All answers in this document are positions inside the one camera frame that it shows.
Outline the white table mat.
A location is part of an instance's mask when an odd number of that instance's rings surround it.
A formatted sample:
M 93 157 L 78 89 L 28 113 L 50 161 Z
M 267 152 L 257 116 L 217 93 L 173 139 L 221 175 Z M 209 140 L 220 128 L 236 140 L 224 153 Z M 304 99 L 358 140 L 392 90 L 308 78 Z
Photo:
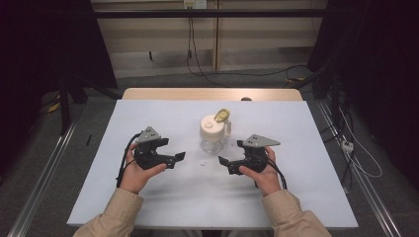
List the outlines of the white table mat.
M 259 134 L 277 141 L 277 164 L 305 210 L 330 229 L 355 228 L 356 217 L 306 102 L 152 101 L 117 102 L 67 220 L 79 226 L 101 213 L 116 187 L 129 140 L 148 126 L 168 138 L 158 153 L 184 153 L 174 168 L 153 177 L 142 190 L 138 228 L 266 229 L 270 221 L 260 191 L 245 176 L 231 175 L 201 147 L 203 117 L 231 112 L 232 132 L 221 151 L 228 160 L 243 156 L 236 142 Z

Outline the aluminium floor rail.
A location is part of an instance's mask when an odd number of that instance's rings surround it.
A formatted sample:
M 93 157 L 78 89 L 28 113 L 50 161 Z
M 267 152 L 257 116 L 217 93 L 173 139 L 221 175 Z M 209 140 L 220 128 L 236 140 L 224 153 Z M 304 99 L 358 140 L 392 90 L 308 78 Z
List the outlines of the aluminium floor rail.
M 45 192 L 53 178 L 68 143 L 71 140 L 76 126 L 77 121 L 72 122 L 69 128 L 67 128 L 65 132 L 59 136 L 35 187 L 31 191 L 30 196 L 18 214 L 7 237 L 25 237 L 27 235 L 29 227 L 31 226 L 31 223 L 40 207 Z
M 332 120 L 331 109 L 325 102 L 317 102 L 317 106 L 327 122 L 328 129 L 333 134 L 334 140 L 336 141 L 339 149 L 343 152 L 345 161 L 351 168 L 352 177 L 357 180 L 367 202 L 369 203 L 384 232 L 384 235 L 386 237 L 402 237 L 390 212 L 371 182 L 372 175 L 367 174 L 367 171 L 362 167 L 353 152 L 349 152 L 342 147 L 342 142 L 346 139 L 346 137 L 344 134 L 338 134 L 338 128 Z

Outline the black horizontal bar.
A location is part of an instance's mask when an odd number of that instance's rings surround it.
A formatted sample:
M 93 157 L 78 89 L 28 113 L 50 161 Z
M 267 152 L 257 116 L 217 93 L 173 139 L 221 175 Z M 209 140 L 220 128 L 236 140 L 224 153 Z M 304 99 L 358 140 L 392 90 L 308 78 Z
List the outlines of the black horizontal bar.
M 331 12 L 325 9 L 286 9 L 286 10 L 103 10 L 94 13 L 99 19 L 124 18 L 311 18 L 325 17 Z

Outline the person's left hand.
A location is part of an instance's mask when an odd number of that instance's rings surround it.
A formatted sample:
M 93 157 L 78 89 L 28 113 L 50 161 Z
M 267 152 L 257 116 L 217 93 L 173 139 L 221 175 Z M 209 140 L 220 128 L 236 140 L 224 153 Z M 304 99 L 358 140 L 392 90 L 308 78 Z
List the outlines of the person's left hand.
M 153 168 L 143 170 L 133 157 L 135 148 L 136 145 L 132 143 L 127 151 L 126 163 L 123 167 L 124 173 L 119 188 L 138 195 L 152 177 L 166 170 L 166 165 L 159 164 Z

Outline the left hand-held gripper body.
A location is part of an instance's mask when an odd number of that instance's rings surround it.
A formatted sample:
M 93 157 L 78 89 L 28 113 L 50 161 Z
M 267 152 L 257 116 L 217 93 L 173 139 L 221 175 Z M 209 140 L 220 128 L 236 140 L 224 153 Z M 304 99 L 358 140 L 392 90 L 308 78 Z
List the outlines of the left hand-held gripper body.
M 148 126 L 135 140 L 134 159 L 143 169 L 147 170 L 159 164 L 165 164 L 168 169 L 175 166 L 175 156 L 162 155 L 157 152 L 157 141 L 161 135 L 151 126 Z

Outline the black metal stand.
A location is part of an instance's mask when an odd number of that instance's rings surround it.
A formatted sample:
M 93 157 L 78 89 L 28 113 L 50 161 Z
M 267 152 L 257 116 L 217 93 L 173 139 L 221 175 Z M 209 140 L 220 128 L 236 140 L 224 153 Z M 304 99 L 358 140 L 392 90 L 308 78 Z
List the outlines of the black metal stand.
M 325 99 L 328 92 L 331 92 L 331 117 L 332 121 L 338 124 L 341 114 L 339 112 L 339 76 L 335 66 L 331 62 L 324 64 L 312 75 L 293 85 L 293 89 L 299 90 L 308 84 L 311 84 L 316 99 Z
M 88 100 L 88 96 L 84 91 L 85 88 L 93 88 L 97 92 L 113 99 L 119 100 L 123 96 L 119 93 L 113 92 L 98 83 L 88 80 L 76 74 L 63 75 L 58 79 L 59 85 L 59 104 L 61 107 L 61 132 L 63 135 L 71 125 L 71 115 L 69 110 L 69 99 L 71 96 L 72 101 L 75 104 L 85 104 Z

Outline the black curtain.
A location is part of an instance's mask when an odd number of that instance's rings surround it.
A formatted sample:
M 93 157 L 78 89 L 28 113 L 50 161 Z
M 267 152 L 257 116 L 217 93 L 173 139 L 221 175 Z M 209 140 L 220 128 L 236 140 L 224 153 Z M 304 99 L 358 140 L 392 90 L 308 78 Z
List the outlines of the black curtain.
M 74 96 L 115 88 L 91 0 L 0 0 L 0 174 L 25 143 L 42 96 L 64 80 Z
M 392 164 L 419 191 L 419 0 L 327 0 L 308 61 L 334 69 Z

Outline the glass jar with cream lid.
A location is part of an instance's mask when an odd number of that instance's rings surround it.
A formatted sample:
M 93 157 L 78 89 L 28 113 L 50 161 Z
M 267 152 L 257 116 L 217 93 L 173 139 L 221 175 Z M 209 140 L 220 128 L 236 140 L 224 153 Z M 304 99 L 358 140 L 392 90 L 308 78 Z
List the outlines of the glass jar with cream lid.
M 224 138 L 231 133 L 230 110 L 221 109 L 201 120 L 201 147 L 208 154 L 216 154 L 223 147 Z

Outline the person's right hand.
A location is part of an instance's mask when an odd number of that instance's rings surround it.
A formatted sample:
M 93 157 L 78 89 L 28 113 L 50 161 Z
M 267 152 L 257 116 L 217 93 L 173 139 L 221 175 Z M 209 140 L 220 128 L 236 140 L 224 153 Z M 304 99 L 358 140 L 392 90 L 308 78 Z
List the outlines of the person's right hand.
M 256 183 L 263 198 L 282 189 L 278 172 L 270 165 L 268 165 L 260 173 L 257 173 L 245 166 L 240 166 L 239 171 Z

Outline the wooden vertical post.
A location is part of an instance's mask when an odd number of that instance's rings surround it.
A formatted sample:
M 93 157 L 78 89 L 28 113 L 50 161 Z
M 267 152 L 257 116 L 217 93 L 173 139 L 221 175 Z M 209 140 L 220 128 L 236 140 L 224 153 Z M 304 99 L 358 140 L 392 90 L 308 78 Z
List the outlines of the wooden vertical post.
M 213 0 L 213 9 L 219 10 L 220 0 Z M 213 19 L 213 51 L 212 51 L 212 68 L 214 71 L 218 70 L 218 58 L 219 58 L 219 18 Z

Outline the white wall socket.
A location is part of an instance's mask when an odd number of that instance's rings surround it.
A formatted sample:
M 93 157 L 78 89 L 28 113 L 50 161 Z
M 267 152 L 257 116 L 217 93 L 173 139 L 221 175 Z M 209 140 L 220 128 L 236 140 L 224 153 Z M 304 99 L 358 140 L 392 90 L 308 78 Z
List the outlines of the white wall socket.
M 183 0 L 185 9 L 206 9 L 208 7 L 207 0 Z

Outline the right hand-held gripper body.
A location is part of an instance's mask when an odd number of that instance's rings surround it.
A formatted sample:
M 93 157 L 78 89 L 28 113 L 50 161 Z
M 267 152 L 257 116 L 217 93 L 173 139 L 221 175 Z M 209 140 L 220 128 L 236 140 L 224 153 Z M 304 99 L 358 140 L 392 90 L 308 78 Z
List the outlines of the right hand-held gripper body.
M 268 165 L 272 166 L 278 173 L 278 166 L 268 157 L 266 147 L 280 145 L 281 142 L 262 136 L 252 134 L 244 140 L 244 156 L 242 160 L 229 161 L 226 167 L 230 175 L 241 175 L 240 166 L 245 166 L 257 173 L 262 172 Z

